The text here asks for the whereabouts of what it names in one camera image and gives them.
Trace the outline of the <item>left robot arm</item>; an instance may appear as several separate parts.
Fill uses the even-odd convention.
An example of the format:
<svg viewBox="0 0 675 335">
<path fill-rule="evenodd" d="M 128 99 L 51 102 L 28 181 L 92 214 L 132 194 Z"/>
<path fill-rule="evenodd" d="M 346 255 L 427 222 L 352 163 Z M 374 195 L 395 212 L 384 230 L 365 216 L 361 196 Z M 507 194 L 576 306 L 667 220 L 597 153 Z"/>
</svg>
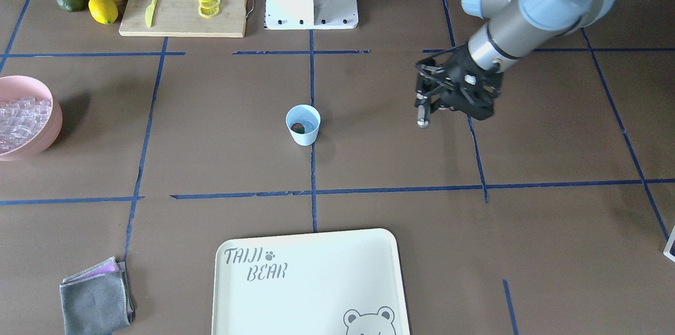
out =
<svg viewBox="0 0 675 335">
<path fill-rule="evenodd" d="M 462 111 L 484 120 L 494 114 L 506 70 L 550 39 L 588 27 L 615 0 L 461 0 L 484 25 L 432 74 L 436 100 L 420 111 Z"/>
</svg>

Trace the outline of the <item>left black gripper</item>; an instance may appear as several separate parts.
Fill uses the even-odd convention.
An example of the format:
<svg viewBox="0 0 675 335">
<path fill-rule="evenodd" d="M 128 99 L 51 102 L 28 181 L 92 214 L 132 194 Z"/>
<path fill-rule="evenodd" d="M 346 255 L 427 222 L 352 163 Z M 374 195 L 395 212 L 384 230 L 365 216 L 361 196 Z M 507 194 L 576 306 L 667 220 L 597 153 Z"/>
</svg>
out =
<svg viewBox="0 0 675 335">
<path fill-rule="evenodd" d="M 462 111 L 477 120 L 495 114 L 495 100 L 501 94 L 503 80 L 503 75 L 496 72 L 497 66 L 480 68 L 464 43 L 456 47 L 442 68 L 445 90 L 437 100 L 438 107 Z"/>
</svg>

